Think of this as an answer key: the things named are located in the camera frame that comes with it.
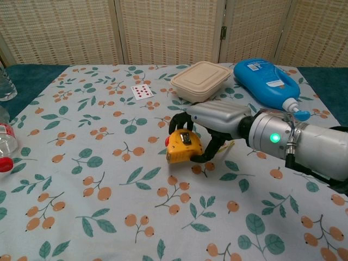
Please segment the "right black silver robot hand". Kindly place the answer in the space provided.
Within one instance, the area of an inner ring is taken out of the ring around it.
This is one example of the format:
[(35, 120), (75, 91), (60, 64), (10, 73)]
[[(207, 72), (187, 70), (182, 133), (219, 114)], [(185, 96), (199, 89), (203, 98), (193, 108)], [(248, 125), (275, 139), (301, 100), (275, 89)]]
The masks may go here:
[(186, 111), (173, 116), (169, 123), (169, 134), (176, 130), (193, 130), (194, 124), (204, 127), (211, 135), (205, 151), (189, 158), (195, 163), (206, 163), (214, 158), (226, 141), (245, 139), (253, 123), (251, 109), (244, 105), (223, 101), (194, 103)]

